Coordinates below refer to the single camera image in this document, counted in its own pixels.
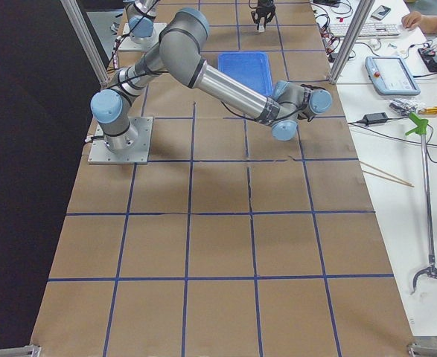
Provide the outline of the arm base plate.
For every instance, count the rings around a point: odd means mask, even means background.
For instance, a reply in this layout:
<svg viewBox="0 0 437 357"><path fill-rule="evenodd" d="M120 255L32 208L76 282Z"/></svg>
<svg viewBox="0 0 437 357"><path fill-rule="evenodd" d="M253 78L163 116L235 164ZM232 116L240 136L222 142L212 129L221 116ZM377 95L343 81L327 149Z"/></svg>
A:
<svg viewBox="0 0 437 357"><path fill-rule="evenodd" d="M129 117L127 132L107 136L97 125L89 151L90 164L147 164L153 132L153 117Z"/></svg>
<svg viewBox="0 0 437 357"><path fill-rule="evenodd" d="M154 24L152 35L149 37L137 37L133 34L129 35L119 46L119 51L131 52L131 51L148 51L159 40L159 34L167 26L166 23L156 22Z"/></svg>

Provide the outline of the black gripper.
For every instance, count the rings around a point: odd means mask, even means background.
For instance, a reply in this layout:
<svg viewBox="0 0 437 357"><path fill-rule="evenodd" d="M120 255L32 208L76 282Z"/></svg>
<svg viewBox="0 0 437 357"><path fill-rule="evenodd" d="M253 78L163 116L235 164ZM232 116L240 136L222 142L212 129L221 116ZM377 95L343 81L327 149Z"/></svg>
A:
<svg viewBox="0 0 437 357"><path fill-rule="evenodd" d="M273 0L257 0L256 5L249 5L252 21L258 23L256 29L258 32L266 30L266 23L270 23L275 16L275 4Z"/></svg>

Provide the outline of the person hand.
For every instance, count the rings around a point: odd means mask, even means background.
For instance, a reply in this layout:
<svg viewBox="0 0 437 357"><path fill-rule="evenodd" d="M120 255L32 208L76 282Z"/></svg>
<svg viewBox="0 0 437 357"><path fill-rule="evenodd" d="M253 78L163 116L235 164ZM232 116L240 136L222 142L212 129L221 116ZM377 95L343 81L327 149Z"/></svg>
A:
<svg viewBox="0 0 437 357"><path fill-rule="evenodd" d="M418 11L412 11L401 19L403 28L408 30L420 28L423 32L432 30L432 23L431 17L419 13Z"/></svg>

